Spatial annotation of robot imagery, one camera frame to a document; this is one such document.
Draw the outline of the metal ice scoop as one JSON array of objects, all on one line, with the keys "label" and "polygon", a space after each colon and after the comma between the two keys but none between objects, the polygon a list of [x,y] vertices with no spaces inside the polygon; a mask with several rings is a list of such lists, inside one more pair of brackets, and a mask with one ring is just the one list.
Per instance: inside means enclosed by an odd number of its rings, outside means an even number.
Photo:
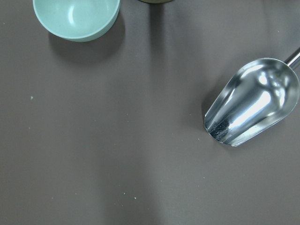
[{"label": "metal ice scoop", "polygon": [[241,67],[204,116],[216,141],[237,147],[287,117],[300,99],[297,49],[288,59],[259,58]]}]

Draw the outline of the wooden glass stand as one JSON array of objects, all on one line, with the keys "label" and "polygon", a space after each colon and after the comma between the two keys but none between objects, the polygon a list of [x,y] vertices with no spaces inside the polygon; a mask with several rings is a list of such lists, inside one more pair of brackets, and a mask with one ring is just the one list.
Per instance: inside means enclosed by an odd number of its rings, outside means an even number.
[{"label": "wooden glass stand", "polygon": [[168,3],[173,0],[139,0],[141,2],[149,3],[149,4],[163,4],[163,3]]}]

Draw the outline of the mint green bowl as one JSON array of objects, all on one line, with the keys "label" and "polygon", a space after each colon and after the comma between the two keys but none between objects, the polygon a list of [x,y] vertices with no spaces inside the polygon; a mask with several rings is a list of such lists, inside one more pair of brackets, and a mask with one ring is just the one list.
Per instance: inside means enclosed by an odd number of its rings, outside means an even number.
[{"label": "mint green bowl", "polygon": [[34,0],[35,15],[50,33],[74,42],[103,36],[115,23],[120,0]]}]

